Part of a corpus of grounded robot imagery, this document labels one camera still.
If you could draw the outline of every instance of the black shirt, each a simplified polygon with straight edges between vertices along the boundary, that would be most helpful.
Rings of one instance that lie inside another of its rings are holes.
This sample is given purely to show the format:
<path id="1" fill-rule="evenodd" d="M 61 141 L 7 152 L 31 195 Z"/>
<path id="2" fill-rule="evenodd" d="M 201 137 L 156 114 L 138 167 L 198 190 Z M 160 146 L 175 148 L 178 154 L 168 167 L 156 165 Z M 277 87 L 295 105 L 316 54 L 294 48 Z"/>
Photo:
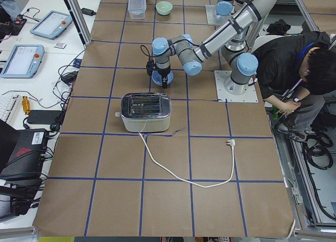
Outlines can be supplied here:
<path id="1" fill-rule="evenodd" d="M 262 98 L 270 97 L 271 90 L 283 94 L 291 89 L 300 79 L 298 70 L 307 52 L 299 59 L 300 53 L 311 43 L 327 47 L 329 42 L 327 33 L 313 31 L 302 36 L 279 37 L 256 49 L 253 55 L 259 62 L 257 78 Z"/>

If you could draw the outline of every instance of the person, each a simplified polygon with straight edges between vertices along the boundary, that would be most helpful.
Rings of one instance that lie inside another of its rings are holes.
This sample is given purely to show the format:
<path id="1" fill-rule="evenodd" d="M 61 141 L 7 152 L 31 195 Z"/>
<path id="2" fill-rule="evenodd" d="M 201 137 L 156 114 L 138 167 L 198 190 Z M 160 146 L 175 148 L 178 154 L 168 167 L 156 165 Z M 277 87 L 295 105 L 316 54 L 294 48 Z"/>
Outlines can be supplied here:
<path id="1" fill-rule="evenodd" d="M 324 106 L 322 95 L 336 89 L 336 53 L 328 50 L 329 43 L 327 33 L 310 31 L 273 39 L 253 52 L 262 98 L 284 115 L 278 131 L 295 141 L 305 140 Z M 291 98 L 282 99 L 297 83 Z"/>
<path id="2" fill-rule="evenodd" d="M 22 19 L 22 10 L 15 0 L 0 0 L 0 39 L 12 32 L 12 22 Z"/>

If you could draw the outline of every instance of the black hair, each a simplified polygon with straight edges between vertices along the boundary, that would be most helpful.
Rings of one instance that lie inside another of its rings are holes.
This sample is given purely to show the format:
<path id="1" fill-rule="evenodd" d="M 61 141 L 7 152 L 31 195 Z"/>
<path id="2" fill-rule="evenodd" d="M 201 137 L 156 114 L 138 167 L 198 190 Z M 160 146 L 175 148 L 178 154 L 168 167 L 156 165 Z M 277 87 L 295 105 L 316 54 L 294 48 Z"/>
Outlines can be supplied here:
<path id="1" fill-rule="evenodd" d="M 326 48 L 313 50 L 308 57 L 307 88 L 313 95 L 336 90 L 336 52 Z"/>

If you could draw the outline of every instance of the tablet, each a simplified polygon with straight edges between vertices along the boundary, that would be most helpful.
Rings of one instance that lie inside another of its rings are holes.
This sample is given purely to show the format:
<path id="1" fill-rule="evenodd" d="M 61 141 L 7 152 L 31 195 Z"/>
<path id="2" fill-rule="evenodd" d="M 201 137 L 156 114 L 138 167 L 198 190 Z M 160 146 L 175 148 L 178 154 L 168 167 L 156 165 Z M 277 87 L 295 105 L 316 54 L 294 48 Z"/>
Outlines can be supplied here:
<path id="1" fill-rule="evenodd" d="M 0 77 L 32 78 L 41 64 L 43 54 L 43 45 L 15 45 Z"/>
<path id="2" fill-rule="evenodd" d="M 58 37 L 72 22 L 72 18 L 68 14 L 57 11 L 50 11 L 38 24 L 36 24 L 30 32 L 37 36 L 55 39 Z"/>

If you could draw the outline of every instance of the red logo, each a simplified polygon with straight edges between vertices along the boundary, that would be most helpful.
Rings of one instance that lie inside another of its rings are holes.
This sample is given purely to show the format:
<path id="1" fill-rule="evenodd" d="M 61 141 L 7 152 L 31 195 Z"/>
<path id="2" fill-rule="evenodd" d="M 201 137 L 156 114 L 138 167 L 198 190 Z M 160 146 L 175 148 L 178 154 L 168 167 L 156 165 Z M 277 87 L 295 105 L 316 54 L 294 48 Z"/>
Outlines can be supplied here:
<path id="1" fill-rule="evenodd" d="M 16 156 L 21 156 L 21 155 L 23 155 L 23 154 L 25 154 L 25 153 L 28 153 L 28 152 L 30 152 L 31 151 L 31 149 L 29 149 L 29 148 L 21 148 L 17 153 L 16 153 Z"/>

